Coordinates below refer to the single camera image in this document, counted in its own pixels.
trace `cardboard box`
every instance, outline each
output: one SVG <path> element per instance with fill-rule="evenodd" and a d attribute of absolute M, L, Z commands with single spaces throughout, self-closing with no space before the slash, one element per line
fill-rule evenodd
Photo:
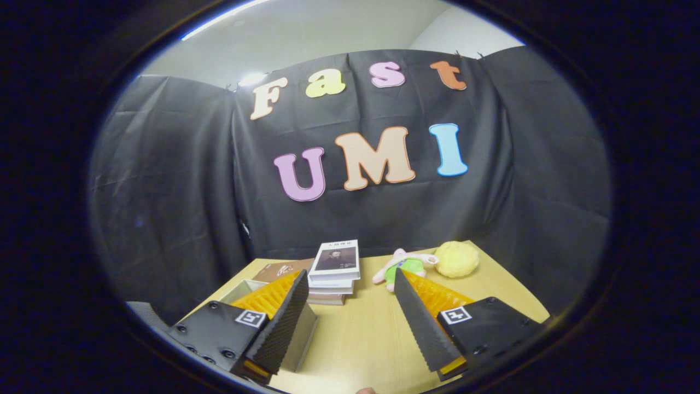
<path fill-rule="evenodd" d="M 230 304 L 266 284 L 266 282 L 258 282 L 257 280 L 243 280 L 228 294 L 221 297 L 219 301 Z M 280 368 L 291 372 L 296 372 L 301 368 L 318 322 L 319 317 L 316 316 L 309 304 L 304 305 L 297 327 L 294 329 L 294 334 L 292 334 L 292 341 L 289 343 L 287 354 L 284 356 Z"/>

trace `ceiling light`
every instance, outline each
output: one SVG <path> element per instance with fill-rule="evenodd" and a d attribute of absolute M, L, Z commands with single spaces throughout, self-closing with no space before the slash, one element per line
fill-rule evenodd
<path fill-rule="evenodd" d="M 211 26 L 215 25 L 216 23 L 219 23 L 220 21 L 222 21 L 222 20 L 224 20 L 224 19 L 226 19 L 226 18 L 228 18 L 228 17 L 230 17 L 230 16 L 236 15 L 236 14 L 238 14 L 239 12 L 241 12 L 241 11 L 243 11 L 243 10 L 246 10 L 246 9 L 252 7 L 252 6 L 257 6 L 258 4 L 265 3 L 266 1 L 268 1 L 268 0 L 253 0 L 253 1 L 251 1 L 250 3 L 245 3 L 245 4 L 243 4 L 243 5 L 240 6 L 240 7 L 236 7 L 236 8 L 234 8 L 234 9 L 232 9 L 231 11 L 228 11 L 228 12 L 226 12 L 226 13 L 224 13 L 224 14 L 222 14 L 222 15 L 219 15 L 218 17 L 216 17 L 216 18 L 214 18 L 214 19 L 208 21 L 207 23 L 203 24 L 202 26 L 199 26 L 197 29 L 192 30 L 189 34 L 187 34 L 186 36 L 184 36 L 181 40 L 182 40 L 182 41 L 185 41 L 185 40 L 189 39 L 190 37 L 194 36 L 195 34 L 197 34 L 197 33 L 201 32 L 202 30 L 206 29 L 207 27 L 211 27 Z"/>
<path fill-rule="evenodd" d="M 256 74 L 250 74 L 246 75 L 245 78 L 243 78 L 239 83 L 238 86 L 248 86 L 248 85 L 253 85 L 255 83 L 258 83 L 265 79 L 266 74 L 261 74 L 261 73 L 256 73 Z"/>

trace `foam letter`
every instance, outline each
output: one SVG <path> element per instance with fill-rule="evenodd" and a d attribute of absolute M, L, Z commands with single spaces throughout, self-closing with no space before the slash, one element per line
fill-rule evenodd
<path fill-rule="evenodd" d="M 311 85 L 307 88 L 307 96 L 320 97 L 325 94 L 336 95 L 345 89 L 341 81 L 340 70 L 325 69 L 313 73 L 309 77 Z"/>
<path fill-rule="evenodd" d="M 437 138 L 437 145 L 440 148 L 442 165 L 437 169 L 437 173 L 443 177 L 453 177 L 467 172 L 468 167 L 462 161 L 457 144 L 459 127 L 453 123 L 443 123 L 432 125 L 428 131 Z"/>
<path fill-rule="evenodd" d="M 348 180 L 343 185 L 347 190 L 364 189 L 368 182 L 363 178 L 360 166 L 365 169 L 374 184 L 379 184 L 384 175 L 384 167 L 389 166 L 386 181 L 399 183 L 410 181 L 416 177 L 411 170 L 406 154 L 406 135 L 408 130 L 404 127 L 390 127 L 384 129 L 379 139 L 379 146 L 375 151 L 367 143 L 367 140 L 359 133 L 343 134 L 335 139 L 335 144 L 343 148 L 345 164 L 348 171 Z"/>
<path fill-rule="evenodd" d="M 251 120 L 262 118 L 272 113 L 272 107 L 267 105 L 267 102 L 270 101 L 273 104 L 277 102 L 277 100 L 279 100 L 279 89 L 287 86 L 287 83 L 287 78 L 282 77 L 253 89 L 255 104 L 253 106 Z"/>
<path fill-rule="evenodd" d="M 430 65 L 430 68 L 437 70 L 440 79 L 442 79 L 442 83 L 444 83 L 446 87 L 454 90 L 465 90 L 467 88 L 466 83 L 457 81 L 457 78 L 454 76 L 455 74 L 459 74 L 459 69 L 457 67 L 452 67 L 448 62 L 444 60 L 435 62 Z"/>
<path fill-rule="evenodd" d="M 401 86 L 406 77 L 399 72 L 401 68 L 394 62 L 374 63 L 370 66 L 372 84 L 378 88 Z"/>
<path fill-rule="evenodd" d="M 307 159 L 311 168 L 312 184 L 308 189 L 299 187 L 297 182 L 297 175 L 294 173 L 294 162 L 297 156 L 286 154 L 274 159 L 273 163 L 277 166 L 279 178 L 282 180 L 282 188 L 289 198 L 295 201 L 313 201 L 326 191 L 321 156 L 323 156 L 323 148 L 311 148 L 302 152 L 302 157 Z"/>

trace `black curtain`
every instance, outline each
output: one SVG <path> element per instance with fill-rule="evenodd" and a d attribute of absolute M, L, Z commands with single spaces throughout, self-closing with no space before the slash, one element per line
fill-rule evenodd
<path fill-rule="evenodd" d="M 394 61 L 406 81 L 371 84 L 368 67 Z M 430 64 L 458 67 L 465 90 Z M 338 69 L 336 95 L 305 95 L 309 75 Z M 172 324 L 255 257 L 311 257 L 318 244 L 357 238 L 363 256 L 472 239 L 552 314 L 596 269 L 610 217 L 604 144 L 581 99 L 532 50 L 474 60 L 413 50 L 324 57 L 279 70 L 270 115 L 250 119 L 252 88 L 142 76 L 109 116 L 92 166 L 97 239 L 121 295 L 148 301 Z M 443 177 L 431 125 L 454 123 L 462 175 Z M 360 133 L 377 148 L 387 127 L 406 127 L 416 177 L 347 191 L 334 141 Z M 300 154 L 324 149 L 325 192 L 308 202 L 282 189 L 273 164 L 295 154 L 300 186 L 312 182 Z"/>

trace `yellow letter a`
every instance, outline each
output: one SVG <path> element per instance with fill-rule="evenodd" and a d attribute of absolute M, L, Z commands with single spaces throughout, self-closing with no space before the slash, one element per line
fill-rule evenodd
<path fill-rule="evenodd" d="M 341 81 L 340 70 L 325 69 L 313 73 L 309 77 L 311 85 L 307 88 L 307 96 L 320 97 L 325 94 L 336 95 L 345 89 Z"/>

